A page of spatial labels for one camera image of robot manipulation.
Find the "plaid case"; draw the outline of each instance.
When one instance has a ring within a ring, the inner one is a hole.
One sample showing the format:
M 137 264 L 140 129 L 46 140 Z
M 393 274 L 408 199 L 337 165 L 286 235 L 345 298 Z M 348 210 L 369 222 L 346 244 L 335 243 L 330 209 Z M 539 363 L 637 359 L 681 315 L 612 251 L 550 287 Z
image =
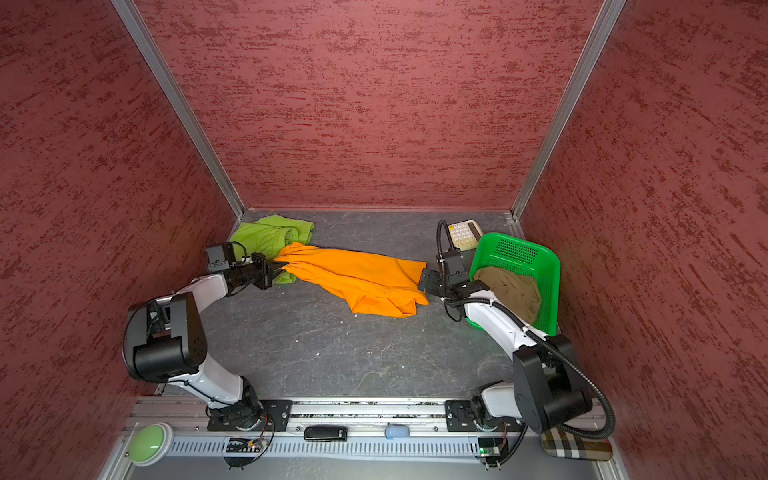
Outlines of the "plaid case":
M 560 429 L 552 429 L 542 433 L 541 445 L 549 455 L 559 458 L 607 462 L 614 456 L 614 451 L 608 440 L 587 440 Z

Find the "brown cloth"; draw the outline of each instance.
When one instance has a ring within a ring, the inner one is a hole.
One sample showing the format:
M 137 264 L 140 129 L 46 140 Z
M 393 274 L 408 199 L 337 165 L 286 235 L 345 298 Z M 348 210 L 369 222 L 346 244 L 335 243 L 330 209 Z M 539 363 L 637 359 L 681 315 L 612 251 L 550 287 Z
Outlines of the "brown cloth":
M 481 280 L 491 289 L 504 306 L 525 322 L 533 325 L 541 308 L 541 294 L 532 276 L 515 275 L 509 270 L 487 266 L 475 272 L 474 280 Z

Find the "textured red wall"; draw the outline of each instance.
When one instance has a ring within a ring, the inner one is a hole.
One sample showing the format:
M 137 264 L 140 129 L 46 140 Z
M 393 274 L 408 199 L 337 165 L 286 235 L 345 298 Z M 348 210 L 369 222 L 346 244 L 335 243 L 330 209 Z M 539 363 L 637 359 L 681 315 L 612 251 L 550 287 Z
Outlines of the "textured red wall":
M 768 4 L 629 1 L 525 211 L 632 479 L 768 478 Z
M 0 7 L 0 477 L 93 478 L 138 392 L 127 308 L 233 214 L 108 0 Z
M 601 0 L 137 0 L 248 207 L 509 208 Z

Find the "lime green cloth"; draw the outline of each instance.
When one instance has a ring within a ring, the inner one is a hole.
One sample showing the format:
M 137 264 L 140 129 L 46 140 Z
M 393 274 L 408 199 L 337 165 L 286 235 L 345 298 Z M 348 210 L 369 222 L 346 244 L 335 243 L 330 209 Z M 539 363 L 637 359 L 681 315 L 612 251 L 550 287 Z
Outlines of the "lime green cloth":
M 252 253 L 263 253 L 267 260 L 273 260 L 280 251 L 294 242 L 309 245 L 312 240 L 312 229 L 315 224 L 304 220 L 294 220 L 280 215 L 270 215 L 259 219 L 256 223 L 242 223 L 230 238 L 231 242 L 242 243 L 246 248 L 245 256 Z M 235 245 L 235 254 L 241 255 L 242 249 Z M 292 273 L 281 273 L 273 283 L 293 283 L 296 276 Z

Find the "beige calculator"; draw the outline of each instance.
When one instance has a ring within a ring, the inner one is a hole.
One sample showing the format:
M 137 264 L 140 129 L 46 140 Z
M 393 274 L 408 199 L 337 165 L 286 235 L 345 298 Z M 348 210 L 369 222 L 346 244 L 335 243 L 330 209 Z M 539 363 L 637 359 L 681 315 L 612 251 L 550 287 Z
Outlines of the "beige calculator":
M 483 236 L 482 229 L 474 220 L 448 225 L 448 231 L 451 232 L 453 244 L 461 251 L 477 248 Z

